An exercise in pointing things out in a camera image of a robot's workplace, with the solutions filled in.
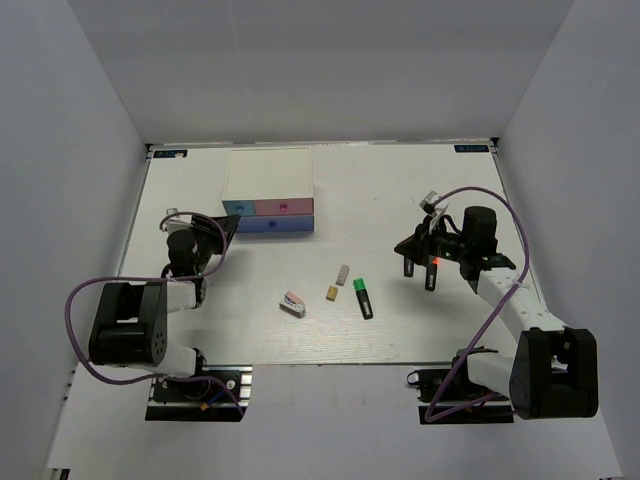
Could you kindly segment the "orange cap black highlighter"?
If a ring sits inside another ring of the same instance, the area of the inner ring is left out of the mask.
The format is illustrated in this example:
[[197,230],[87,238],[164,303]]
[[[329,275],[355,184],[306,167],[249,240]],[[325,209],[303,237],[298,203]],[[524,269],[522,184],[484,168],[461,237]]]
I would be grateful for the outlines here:
[[427,291],[436,290],[438,262],[437,257],[430,257],[426,265],[425,289]]

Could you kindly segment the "pink cap black highlighter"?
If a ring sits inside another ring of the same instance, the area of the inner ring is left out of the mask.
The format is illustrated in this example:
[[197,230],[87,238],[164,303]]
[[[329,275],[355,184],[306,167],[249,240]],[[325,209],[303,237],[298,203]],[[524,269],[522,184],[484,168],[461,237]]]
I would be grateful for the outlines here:
[[408,278],[414,275],[414,263],[407,257],[403,258],[403,275]]

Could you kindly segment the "light blue small drawer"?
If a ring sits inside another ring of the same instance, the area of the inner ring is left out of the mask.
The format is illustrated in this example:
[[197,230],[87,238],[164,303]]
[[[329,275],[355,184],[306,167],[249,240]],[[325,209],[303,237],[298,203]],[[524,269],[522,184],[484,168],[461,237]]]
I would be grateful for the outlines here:
[[223,200],[222,204],[228,215],[249,217],[256,215],[253,200]]

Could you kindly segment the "green cap black highlighter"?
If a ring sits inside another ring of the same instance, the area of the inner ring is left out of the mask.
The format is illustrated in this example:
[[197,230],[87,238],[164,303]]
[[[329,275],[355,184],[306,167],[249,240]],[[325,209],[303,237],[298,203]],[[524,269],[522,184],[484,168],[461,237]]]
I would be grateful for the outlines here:
[[372,304],[366,289],[365,282],[362,278],[356,278],[353,280],[353,287],[356,294],[356,298],[365,320],[373,318]]

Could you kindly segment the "grey white eraser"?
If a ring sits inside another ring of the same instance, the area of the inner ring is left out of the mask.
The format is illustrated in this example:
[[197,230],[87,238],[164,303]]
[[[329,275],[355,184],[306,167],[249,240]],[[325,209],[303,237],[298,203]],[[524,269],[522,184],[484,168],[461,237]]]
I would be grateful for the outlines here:
[[342,265],[340,267],[338,276],[336,278],[336,284],[339,286],[343,286],[347,280],[348,274],[349,274],[349,266]]

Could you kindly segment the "yellow eraser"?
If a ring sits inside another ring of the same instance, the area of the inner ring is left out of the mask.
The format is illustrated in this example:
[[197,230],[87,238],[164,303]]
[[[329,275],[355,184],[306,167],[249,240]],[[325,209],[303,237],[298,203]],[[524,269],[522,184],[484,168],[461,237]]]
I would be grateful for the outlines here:
[[326,299],[328,301],[335,301],[337,298],[337,294],[338,294],[338,289],[335,286],[330,286],[326,294]]

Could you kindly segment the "pink drawer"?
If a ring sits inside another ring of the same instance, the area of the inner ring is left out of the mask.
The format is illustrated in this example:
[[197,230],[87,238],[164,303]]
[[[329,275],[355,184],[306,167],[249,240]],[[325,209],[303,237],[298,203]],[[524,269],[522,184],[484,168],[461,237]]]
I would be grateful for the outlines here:
[[256,216],[313,216],[313,198],[260,199],[254,201]]

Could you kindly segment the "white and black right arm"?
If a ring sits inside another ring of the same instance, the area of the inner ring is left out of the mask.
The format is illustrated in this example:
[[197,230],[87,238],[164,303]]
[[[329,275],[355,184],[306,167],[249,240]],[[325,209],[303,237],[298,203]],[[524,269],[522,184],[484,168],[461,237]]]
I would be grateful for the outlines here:
[[426,287],[435,286],[435,260],[458,264],[461,277],[500,319],[517,343],[513,357],[470,345],[458,351],[451,368],[429,401],[425,419],[445,417],[436,405],[449,388],[462,397],[461,409],[505,398],[524,420],[591,418],[599,408],[597,342],[587,329],[569,327],[551,313],[523,284],[515,264],[497,250],[494,210],[472,206],[464,211],[461,230],[447,225],[445,214],[432,212],[395,253],[404,274],[426,269]]

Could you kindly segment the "right corner label sticker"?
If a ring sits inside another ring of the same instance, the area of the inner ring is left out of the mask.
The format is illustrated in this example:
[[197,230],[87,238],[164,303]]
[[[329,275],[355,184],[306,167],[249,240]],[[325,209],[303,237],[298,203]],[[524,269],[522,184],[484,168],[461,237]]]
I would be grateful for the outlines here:
[[455,144],[456,153],[489,153],[490,148],[481,144]]

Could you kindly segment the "corner label sticker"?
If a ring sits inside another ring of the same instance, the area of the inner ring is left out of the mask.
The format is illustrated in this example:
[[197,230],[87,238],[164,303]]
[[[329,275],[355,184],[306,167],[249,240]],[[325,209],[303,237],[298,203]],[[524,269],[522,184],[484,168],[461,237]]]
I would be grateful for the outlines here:
[[188,155],[187,149],[177,149],[177,150],[155,150],[153,152],[153,158],[161,158],[161,159],[175,159],[175,158],[186,158]]
[[490,148],[481,144],[455,144],[456,153],[489,153]]

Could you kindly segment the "left corner label sticker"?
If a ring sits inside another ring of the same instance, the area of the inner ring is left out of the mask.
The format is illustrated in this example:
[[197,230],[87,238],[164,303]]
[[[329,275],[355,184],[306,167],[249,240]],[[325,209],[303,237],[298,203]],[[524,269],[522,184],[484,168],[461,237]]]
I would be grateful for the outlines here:
[[175,159],[175,158],[186,158],[188,155],[187,149],[177,149],[177,150],[155,150],[153,152],[153,158],[161,158],[161,159]]

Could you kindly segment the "white drawer cabinet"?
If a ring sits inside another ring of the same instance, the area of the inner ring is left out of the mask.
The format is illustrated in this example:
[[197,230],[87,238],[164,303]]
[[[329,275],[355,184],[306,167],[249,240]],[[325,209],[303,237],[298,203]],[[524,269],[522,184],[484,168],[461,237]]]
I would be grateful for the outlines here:
[[228,155],[224,200],[313,196],[313,166],[307,147],[233,149]]

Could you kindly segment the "blue wide drawer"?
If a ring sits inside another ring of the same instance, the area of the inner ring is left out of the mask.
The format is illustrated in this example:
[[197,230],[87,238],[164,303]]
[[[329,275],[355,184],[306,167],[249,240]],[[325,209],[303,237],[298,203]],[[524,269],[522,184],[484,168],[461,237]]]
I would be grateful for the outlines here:
[[293,216],[244,216],[241,218],[238,233],[266,232],[307,232],[315,226],[313,215]]

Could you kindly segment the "pink white small stapler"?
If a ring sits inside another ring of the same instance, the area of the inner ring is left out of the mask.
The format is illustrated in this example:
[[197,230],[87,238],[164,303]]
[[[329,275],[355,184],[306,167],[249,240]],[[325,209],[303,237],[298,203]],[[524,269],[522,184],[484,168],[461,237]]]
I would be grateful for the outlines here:
[[302,318],[306,314],[304,301],[291,291],[284,294],[283,299],[279,302],[279,307],[298,318]]

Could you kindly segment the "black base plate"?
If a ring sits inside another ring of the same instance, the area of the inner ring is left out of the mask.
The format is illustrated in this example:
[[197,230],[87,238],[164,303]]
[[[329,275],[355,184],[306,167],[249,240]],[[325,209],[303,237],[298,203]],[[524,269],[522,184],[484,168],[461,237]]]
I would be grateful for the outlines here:
[[197,382],[154,380],[146,421],[238,423],[249,405],[252,366],[205,366]]
[[[483,402],[476,402],[464,409],[445,416],[434,422],[427,421],[427,411],[439,387],[443,383],[449,368],[444,364],[425,365],[416,368],[406,376],[406,384],[417,392],[418,417],[421,425],[490,425],[512,424],[514,413],[509,400],[497,396]],[[492,395],[492,392],[475,384],[460,387],[452,383],[447,387],[432,412],[436,416],[451,408]]]

